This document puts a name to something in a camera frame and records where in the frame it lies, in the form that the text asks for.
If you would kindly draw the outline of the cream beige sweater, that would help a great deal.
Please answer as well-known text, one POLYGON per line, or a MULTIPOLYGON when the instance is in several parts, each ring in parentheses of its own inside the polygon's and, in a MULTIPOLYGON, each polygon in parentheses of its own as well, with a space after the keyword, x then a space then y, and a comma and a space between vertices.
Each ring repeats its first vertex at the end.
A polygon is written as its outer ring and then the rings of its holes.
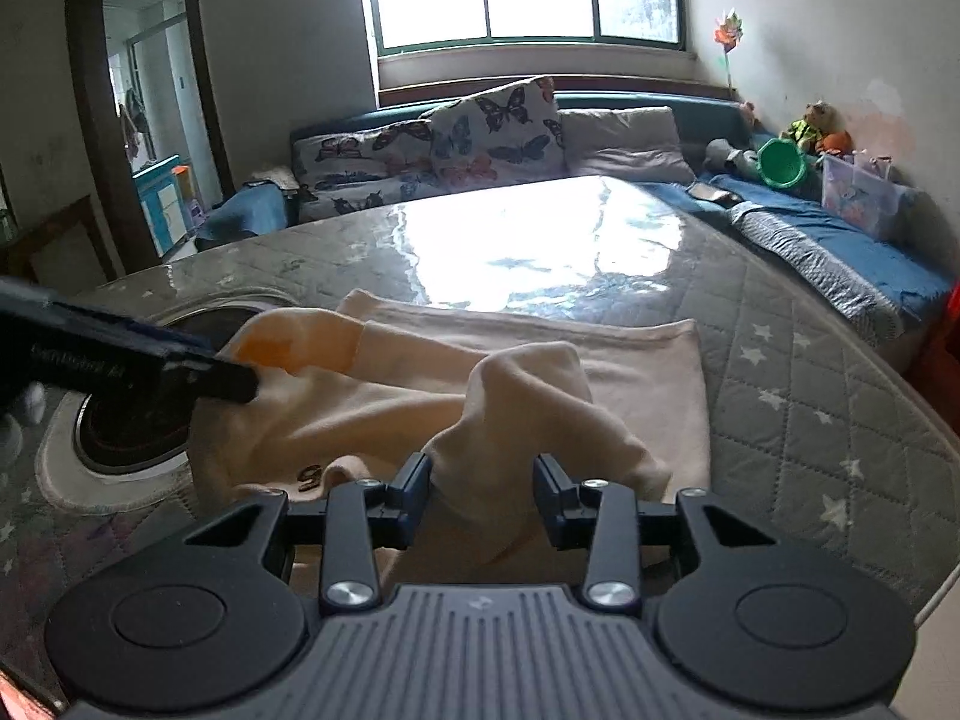
POLYGON ((431 458, 410 548, 377 551, 384 585, 578 582, 532 495, 535 457, 669 502, 711 476, 700 337, 690 320, 604 327, 386 301, 263 312, 224 350, 259 374, 245 405, 203 400, 189 431, 200 507, 254 493, 313 502, 431 458))

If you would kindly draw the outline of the round black induction cooktop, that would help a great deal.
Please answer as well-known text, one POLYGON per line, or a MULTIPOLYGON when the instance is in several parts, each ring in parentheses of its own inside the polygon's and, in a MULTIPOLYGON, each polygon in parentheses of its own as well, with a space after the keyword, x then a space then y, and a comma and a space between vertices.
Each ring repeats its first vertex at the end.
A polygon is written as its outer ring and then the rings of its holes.
MULTIPOLYGON (((220 351, 262 307, 226 304, 197 309, 166 322, 174 332, 206 341, 220 351)), ((179 455, 189 437, 194 402, 156 390, 135 395, 89 395, 73 426, 73 449, 92 472, 133 475, 179 455)))

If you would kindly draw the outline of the blue white small cabinet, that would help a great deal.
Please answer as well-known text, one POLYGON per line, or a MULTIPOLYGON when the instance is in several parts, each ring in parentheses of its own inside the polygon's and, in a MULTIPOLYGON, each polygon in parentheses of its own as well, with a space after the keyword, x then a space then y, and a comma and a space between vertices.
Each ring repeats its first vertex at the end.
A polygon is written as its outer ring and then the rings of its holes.
POLYGON ((133 174, 149 234, 161 259, 192 232, 192 216, 179 179, 184 169, 181 156, 171 154, 133 174))

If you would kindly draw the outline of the grey quilted star table cover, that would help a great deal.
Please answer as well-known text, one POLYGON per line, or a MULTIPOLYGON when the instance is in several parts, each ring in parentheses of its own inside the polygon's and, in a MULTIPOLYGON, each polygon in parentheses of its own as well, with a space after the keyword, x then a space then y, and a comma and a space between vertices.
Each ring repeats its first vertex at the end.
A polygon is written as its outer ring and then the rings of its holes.
POLYGON ((220 305, 345 307, 454 343, 498 312, 566 330, 693 320, 716 493, 926 614, 958 562, 957 439, 890 353, 665 197, 574 177, 416 200, 156 266, 91 302, 158 322, 220 305))

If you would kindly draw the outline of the butterfly print pillow flat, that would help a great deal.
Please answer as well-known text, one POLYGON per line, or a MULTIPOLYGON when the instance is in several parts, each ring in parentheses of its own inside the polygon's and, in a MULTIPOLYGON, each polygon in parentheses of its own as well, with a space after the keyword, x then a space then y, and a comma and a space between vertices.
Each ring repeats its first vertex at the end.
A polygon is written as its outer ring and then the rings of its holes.
POLYGON ((322 133, 291 145, 298 221, 327 220, 439 195, 433 132, 405 121, 358 132, 322 133))

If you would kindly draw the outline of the beige plain cushion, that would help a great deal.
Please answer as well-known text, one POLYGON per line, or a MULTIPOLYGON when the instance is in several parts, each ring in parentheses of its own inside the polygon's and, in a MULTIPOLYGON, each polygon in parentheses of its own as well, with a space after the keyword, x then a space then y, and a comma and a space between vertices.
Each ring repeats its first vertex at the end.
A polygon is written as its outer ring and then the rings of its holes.
POLYGON ((560 124, 571 176, 680 185, 695 180, 670 107, 568 109, 560 112, 560 124))

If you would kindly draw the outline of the teal corner sofa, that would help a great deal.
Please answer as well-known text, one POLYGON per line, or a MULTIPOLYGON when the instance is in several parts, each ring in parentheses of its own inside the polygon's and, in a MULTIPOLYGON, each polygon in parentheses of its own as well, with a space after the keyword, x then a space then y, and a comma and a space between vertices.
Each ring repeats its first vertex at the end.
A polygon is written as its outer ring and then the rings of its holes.
MULTIPOLYGON (((433 109, 386 107, 291 135, 358 132, 405 121, 425 121, 433 109)), ((688 185, 630 182, 796 273, 875 348, 939 319, 953 284, 939 270, 893 241, 876 241, 822 206, 822 161, 807 158, 807 174, 794 190, 775 190, 761 180, 747 115, 732 103, 663 94, 571 94, 555 91, 558 110, 670 107, 682 153, 695 172, 688 185)), ((298 221, 299 185, 293 169, 245 184, 206 218, 199 249, 270 234, 298 221)))

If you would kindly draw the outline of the butterfly print pillow upright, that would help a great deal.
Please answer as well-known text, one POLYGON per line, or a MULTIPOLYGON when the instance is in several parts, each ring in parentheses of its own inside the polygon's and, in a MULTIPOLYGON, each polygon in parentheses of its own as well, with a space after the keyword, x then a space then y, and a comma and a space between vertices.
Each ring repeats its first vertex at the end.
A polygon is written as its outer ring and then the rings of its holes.
POLYGON ((451 192, 551 181, 566 174, 550 76, 489 89, 427 115, 431 164, 451 192))

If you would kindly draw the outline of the green plastic bucket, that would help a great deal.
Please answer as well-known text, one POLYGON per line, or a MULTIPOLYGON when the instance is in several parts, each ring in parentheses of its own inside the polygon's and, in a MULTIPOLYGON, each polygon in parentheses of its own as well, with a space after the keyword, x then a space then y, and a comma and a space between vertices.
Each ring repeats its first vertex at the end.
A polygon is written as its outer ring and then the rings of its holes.
POLYGON ((771 138, 757 151, 761 180, 775 190, 794 190, 804 182, 807 158, 789 138, 771 138))

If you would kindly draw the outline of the clear plastic storage bag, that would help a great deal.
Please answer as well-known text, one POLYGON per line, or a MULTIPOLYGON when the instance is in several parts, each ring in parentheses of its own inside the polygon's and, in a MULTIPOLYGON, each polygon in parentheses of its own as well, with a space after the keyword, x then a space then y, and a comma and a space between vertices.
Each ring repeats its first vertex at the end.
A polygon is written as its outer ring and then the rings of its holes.
POLYGON ((825 154, 822 206, 876 241, 893 241, 900 232, 905 190, 877 172, 825 154))

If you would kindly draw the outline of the plush toy on sofa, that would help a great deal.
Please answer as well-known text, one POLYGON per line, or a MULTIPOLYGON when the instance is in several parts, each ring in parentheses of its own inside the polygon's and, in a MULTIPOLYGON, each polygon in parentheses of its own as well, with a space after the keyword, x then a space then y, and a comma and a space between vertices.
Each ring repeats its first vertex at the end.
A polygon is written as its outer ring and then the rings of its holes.
POLYGON ((779 132, 805 154, 843 158, 853 153, 853 137, 836 126, 836 112, 825 101, 807 104, 804 114, 779 132))

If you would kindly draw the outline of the colourful pinwheel toy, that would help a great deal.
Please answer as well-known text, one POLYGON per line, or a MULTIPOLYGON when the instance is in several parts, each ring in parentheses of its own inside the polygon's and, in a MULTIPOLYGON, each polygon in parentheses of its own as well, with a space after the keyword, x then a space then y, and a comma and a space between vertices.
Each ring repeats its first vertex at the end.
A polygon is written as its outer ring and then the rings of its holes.
POLYGON ((731 54, 742 43, 743 21, 736 10, 731 8, 716 21, 713 39, 722 50, 722 66, 724 67, 724 78, 726 78, 727 91, 734 93, 734 83, 732 83, 731 54))

